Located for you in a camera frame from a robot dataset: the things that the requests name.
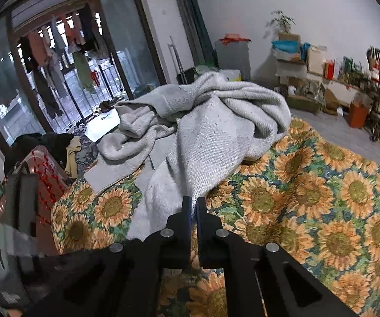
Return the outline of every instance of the door frame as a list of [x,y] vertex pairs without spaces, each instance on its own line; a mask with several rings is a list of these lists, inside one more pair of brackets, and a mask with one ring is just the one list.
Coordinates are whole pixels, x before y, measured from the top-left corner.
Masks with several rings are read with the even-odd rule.
[[[17,74],[19,83],[21,84],[22,89],[24,90],[24,94],[27,96],[28,103],[30,104],[30,107],[31,107],[32,111],[34,112],[34,115],[37,118],[37,120],[39,121],[40,125],[45,130],[45,132],[51,132],[51,131],[53,131],[53,129],[52,129],[49,121],[46,119],[45,115],[43,114],[42,110],[39,107],[37,97],[34,95],[34,93],[32,91],[31,84],[28,81],[28,77],[26,76],[25,71],[22,67],[21,59],[19,58],[19,54],[16,51],[16,44],[15,44],[16,34],[12,28],[12,10],[14,8],[18,7],[19,5],[23,4],[26,1],[28,1],[28,0],[14,1],[12,4],[7,6],[7,8],[5,8],[4,10],[2,10],[0,12],[0,18],[5,18],[5,25],[6,25],[6,29],[7,29],[8,42],[9,42],[9,46],[10,46],[10,51],[11,51],[12,56],[13,56],[14,66],[15,66],[15,70],[16,70],[16,74]],[[118,73],[120,75],[121,80],[123,81],[123,85],[124,85],[125,91],[127,92],[128,98],[130,100],[132,100],[132,99],[134,99],[134,96],[132,95],[130,86],[128,84],[128,81],[127,81],[125,73],[124,73],[124,70],[121,66],[121,62],[119,61],[119,58],[116,54],[116,50],[115,50],[115,47],[114,47],[114,44],[112,41],[111,33],[109,31],[109,27],[107,25],[107,20],[106,20],[105,14],[104,14],[102,4],[101,4],[100,0],[94,0],[93,2],[95,3],[96,8],[97,8],[99,15],[100,15],[100,23],[101,23],[101,27],[104,30],[104,36],[107,39],[108,50],[112,53],[113,60],[115,62],[115,66],[118,70]],[[166,82],[165,74],[164,74],[160,59],[159,59],[159,54],[158,54],[156,46],[155,46],[155,41],[153,39],[153,35],[151,33],[151,30],[150,30],[150,26],[149,26],[149,23],[147,20],[147,16],[146,16],[145,11],[144,11],[142,0],[134,0],[134,3],[136,5],[138,15],[139,15],[139,19],[140,19],[141,25],[143,27],[143,31],[144,31],[144,34],[146,37],[147,45],[149,47],[149,51],[150,51],[150,54],[151,54],[151,57],[153,60],[153,64],[155,66],[155,71],[157,73],[159,83],[161,85],[166,84],[167,82]],[[11,152],[11,148],[10,148],[9,144],[7,143],[7,141],[5,140],[1,131],[0,131],[0,150],[2,151],[4,156],[8,155]]]

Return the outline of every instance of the tile floor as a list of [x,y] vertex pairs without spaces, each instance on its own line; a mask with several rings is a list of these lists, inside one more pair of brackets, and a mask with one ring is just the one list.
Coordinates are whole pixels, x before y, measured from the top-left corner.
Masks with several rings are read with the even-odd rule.
[[291,113],[307,121],[325,140],[349,149],[380,165],[380,144],[369,140],[370,133],[368,130],[351,128],[344,118],[326,113],[315,115],[295,109],[292,109]]

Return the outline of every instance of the floor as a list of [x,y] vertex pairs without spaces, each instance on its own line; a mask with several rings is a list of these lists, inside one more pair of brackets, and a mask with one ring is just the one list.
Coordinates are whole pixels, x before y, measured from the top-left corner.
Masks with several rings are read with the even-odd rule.
[[92,141],[97,142],[109,131],[119,125],[119,116],[116,109],[111,109],[107,113],[102,113],[87,123],[85,135]]
[[369,140],[368,130],[351,128],[344,118],[326,113],[315,115],[295,109],[292,109],[291,113],[307,121],[326,141],[349,149],[380,165],[380,144]]

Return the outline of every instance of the blue plastic bag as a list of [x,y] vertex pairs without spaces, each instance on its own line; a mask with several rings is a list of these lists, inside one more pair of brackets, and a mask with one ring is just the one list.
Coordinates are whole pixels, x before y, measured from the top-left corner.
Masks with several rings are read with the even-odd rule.
[[290,54],[295,54],[299,51],[299,42],[295,40],[276,40],[272,42],[272,47]]
[[308,50],[310,48],[310,44],[309,43],[303,43],[303,45],[300,47],[301,48],[301,60],[306,62],[307,60],[307,56],[308,56]]

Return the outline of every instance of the potted plant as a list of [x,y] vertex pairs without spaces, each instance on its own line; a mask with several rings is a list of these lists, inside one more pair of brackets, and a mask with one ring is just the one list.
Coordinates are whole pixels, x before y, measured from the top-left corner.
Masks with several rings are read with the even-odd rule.
[[292,24],[296,24],[293,18],[284,15],[282,10],[276,10],[271,12],[271,15],[276,15],[270,22],[270,25],[277,25],[280,32],[278,33],[278,37],[280,40],[295,40],[300,41],[299,35],[293,35],[290,33]]

